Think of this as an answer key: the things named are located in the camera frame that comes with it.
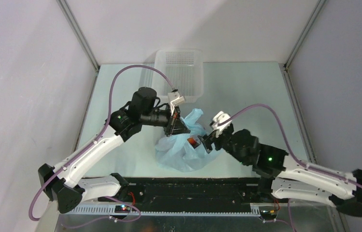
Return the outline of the small red fake apple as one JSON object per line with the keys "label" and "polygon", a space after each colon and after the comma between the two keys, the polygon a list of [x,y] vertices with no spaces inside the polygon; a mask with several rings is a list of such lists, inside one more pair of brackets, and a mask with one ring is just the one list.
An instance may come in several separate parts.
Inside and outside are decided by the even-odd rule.
{"label": "small red fake apple", "polygon": [[195,149],[197,148],[200,144],[192,137],[187,139],[188,143]]}

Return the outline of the light blue plastic bag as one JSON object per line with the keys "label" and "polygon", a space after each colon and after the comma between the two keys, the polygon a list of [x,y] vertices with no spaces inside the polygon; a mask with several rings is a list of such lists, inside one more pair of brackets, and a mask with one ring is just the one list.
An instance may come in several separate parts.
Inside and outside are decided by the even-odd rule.
{"label": "light blue plastic bag", "polygon": [[[206,135],[204,127],[198,123],[202,115],[202,109],[194,108],[186,117],[181,118],[189,128],[189,134],[164,136],[158,140],[155,157],[159,167],[184,173],[193,172],[202,169],[220,155],[220,151],[215,150],[207,153],[198,139],[198,135]],[[194,149],[188,143],[187,139],[190,137],[200,144],[197,148]]]}

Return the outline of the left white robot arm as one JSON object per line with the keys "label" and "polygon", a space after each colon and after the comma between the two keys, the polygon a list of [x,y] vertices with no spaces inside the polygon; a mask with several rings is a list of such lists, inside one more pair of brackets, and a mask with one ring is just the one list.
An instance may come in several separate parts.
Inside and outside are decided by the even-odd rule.
{"label": "left white robot arm", "polygon": [[123,201],[128,197],[128,182],[119,174],[85,178],[87,171],[106,154],[139,133],[143,126],[161,127],[166,136],[188,134],[190,130],[182,121],[179,105],[185,97],[177,90],[168,93],[165,108],[157,93],[149,87],[139,88],[119,110],[110,114],[99,134],[90,139],[60,163],[42,165],[38,169],[43,192],[58,203],[61,214],[68,213],[81,202],[113,197]]}

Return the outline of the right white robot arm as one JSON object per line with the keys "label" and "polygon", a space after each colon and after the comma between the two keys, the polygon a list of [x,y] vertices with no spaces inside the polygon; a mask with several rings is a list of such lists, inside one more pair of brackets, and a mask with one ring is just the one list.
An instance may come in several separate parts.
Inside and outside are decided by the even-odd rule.
{"label": "right white robot arm", "polygon": [[345,215],[362,218],[362,170],[335,171],[296,161],[285,150],[261,144],[250,131],[230,125],[198,137],[205,150],[224,150],[260,175],[257,196],[263,202],[300,199],[327,204]]}

